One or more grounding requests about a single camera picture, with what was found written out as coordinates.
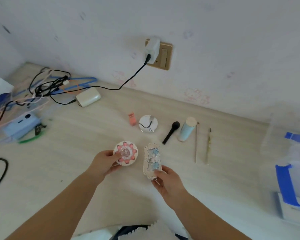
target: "wooden table surface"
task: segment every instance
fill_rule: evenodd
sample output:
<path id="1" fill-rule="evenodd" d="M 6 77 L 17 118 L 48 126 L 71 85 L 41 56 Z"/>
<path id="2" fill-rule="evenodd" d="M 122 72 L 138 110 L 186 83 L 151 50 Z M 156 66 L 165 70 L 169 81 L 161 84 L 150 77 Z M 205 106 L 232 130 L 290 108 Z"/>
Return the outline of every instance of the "wooden table surface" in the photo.
<path id="1" fill-rule="evenodd" d="M 40 69 L 26 64 L 10 82 L 15 85 L 27 76 L 34 77 Z M 163 219 L 176 233 L 185 235 L 175 213 L 143 175 L 142 155 L 148 143 L 164 140 L 174 121 L 182 125 L 190 116 L 200 122 L 197 164 L 195 133 L 184 143 L 173 134 L 161 146 L 162 163 L 180 175 L 191 194 L 250 238 L 300 239 L 300 227 L 269 214 L 261 197 L 258 171 L 266 124 L 128 88 L 98 91 L 101 100 L 88 107 L 60 105 L 46 115 L 47 132 L 38 140 L 0 145 L 0 157 L 10 163 L 0 185 L 0 239 L 56 197 L 87 169 L 99 151 L 113 149 L 123 140 L 134 142 L 142 153 L 134 164 L 107 176 L 98 186 L 75 234 Z M 156 131 L 147 134 L 138 126 L 131 127 L 128 113 L 132 111 L 137 120 L 143 115 L 155 116 L 159 123 Z M 209 165 L 205 165 L 210 127 L 211 152 Z M 3 170 L 0 162 L 0 176 Z"/>

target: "black makeup brush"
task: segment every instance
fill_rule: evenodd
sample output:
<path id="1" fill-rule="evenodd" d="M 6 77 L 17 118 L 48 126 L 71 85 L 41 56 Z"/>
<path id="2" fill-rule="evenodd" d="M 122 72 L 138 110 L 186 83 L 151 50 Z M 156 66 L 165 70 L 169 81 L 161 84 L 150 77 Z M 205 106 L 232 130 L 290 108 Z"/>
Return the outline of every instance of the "black makeup brush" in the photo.
<path id="1" fill-rule="evenodd" d="M 169 132 L 169 134 L 167 135 L 167 137 L 164 139 L 164 141 L 162 142 L 163 145 L 165 145 L 167 143 L 167 141 L 169 140 L 169 138 L 171 137 L 171 135 L 180 127 L 180 123 L 178 121 L 173 122 L 172 124 L 172 128 Z"/>

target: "person's left hand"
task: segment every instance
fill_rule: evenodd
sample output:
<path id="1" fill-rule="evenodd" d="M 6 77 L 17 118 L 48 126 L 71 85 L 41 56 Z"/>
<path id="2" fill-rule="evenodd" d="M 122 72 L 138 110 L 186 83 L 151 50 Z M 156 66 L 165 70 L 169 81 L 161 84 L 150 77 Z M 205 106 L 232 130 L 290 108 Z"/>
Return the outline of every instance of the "person's left hand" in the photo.
<path id="1" fill-rule="evenodd" d="M 98 178 L 101 183 L 109 173 L 112 173 L 122 167 L 116 163 L 116 161 L 121 157 L 120 153 L 113 155 L 113 150 L 99 152 L 94 157 L 86 172 Z"/>

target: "forearm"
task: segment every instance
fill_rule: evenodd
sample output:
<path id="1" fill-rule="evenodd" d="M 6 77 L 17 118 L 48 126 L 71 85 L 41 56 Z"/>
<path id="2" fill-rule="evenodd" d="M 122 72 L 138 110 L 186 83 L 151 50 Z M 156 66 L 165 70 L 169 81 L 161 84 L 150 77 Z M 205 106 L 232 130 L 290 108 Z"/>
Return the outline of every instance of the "forearm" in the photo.
<path id="1" fill-rule="evenodd" d="M 87 172 L 81 174 L 6 240 L 71 239 L 99 183 Z"/>
<path id="2" fill-rule="evenodd" d="M 175 209 L 176 215 L 194 240 L 250 239 L 187 193 Z"/>

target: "gold wall socket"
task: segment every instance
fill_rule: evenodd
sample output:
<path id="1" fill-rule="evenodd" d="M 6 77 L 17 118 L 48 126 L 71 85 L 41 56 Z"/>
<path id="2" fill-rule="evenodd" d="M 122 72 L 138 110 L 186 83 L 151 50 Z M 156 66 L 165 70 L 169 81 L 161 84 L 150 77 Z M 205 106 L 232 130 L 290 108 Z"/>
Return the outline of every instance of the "gold wall socket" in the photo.
<path id="1" fill-rule="evenodd" d="M 145 41 L 145 46 L 147 46 L 150 39 Z M 168 71 L 170 69 L 171 58 L 172 58 L 173 45 L 160 42 L 160 52 L 153 64 L 147 64 L 148 66 L 163 69 Z"/>

